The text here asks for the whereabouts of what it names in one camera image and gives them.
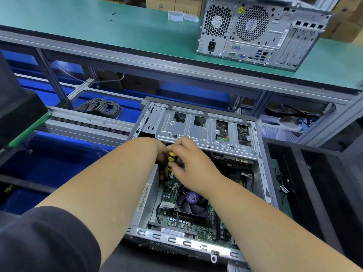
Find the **green circuit board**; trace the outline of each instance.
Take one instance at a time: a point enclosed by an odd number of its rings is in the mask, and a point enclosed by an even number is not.
[[[169,180],[161,184],[163,193],[161,195],[162,202],[174,203],[177,200],[179,181],[173,173],[171,173]],[[184,215],[179,215],[178,227],[177,215],[172,209],[159,209],[158,215],[161,224],[192,231],[196,233],[195,239],[202,242],[208,242],[218,244],[229,248],[238,248],[232,235],[229,233],[223,222],[219,219],[215,213],[213,207],[208,203],[207,218],[196,219]]]

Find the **purple fan label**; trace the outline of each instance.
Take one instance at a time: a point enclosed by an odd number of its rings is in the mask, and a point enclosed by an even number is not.
[[[187,201],[189,203],[194,204],[194,203],[196,203],[198,201],[198,199],[199,199],[199,196],[198,196],[198,194],[196,192],[189,192],[187,194]]]

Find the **round vent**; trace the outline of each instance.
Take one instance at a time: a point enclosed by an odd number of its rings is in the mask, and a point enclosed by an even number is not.
[[[269,14],[261,6],[253,6],[241,14],[236,31],[241,41],[251,42],[260,37],[269,23]]]
[[[207,35],[225,36],[228,33],[229,23],[232,15],[230,9],[224,6],[213,5],[206,12],[204,30]]]

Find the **person's left arm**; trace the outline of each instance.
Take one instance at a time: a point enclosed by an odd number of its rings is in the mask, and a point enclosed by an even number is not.
[[[141,193],[166,146],[153,138],[132,139],[70,179],[36,207],[55,206],[92,232],[103,263],[124,236]]]

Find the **workbench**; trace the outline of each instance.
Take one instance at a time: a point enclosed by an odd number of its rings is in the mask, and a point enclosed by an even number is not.
[[[292,73],[198,55],[199,23],[169,21],[166,12],[99,0],[0,4],[0,48],[33,55],[60,97],[60,107],[72,109],[72,101],[91,81],[66,95],[50,68],[55,60],[256,99],[252,116],[259,116],[269,102],[313,110],[332,103],[345,113],[360,99],[363,65],[357,58],[363,57],[362,46],[320,39]],[[348,113],[342,122],[349,124],[357,114],[360,110]],[[336,121],[330,118],[321,128]],[[302,136],[302,143],[319,133]],[[322,143],[318,140],[311,146]]]

